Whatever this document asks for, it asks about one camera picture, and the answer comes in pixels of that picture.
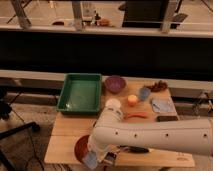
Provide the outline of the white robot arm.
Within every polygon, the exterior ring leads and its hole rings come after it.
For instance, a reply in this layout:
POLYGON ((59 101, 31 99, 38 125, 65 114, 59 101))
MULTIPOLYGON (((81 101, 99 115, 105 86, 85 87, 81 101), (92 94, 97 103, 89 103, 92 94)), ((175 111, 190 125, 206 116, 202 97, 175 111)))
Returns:
POLYGON ((125 123, 119 108, 107 106, 88 139, 88 149, 102 161, 111 145, 133 146, 213 156, 213 120, 125 123))

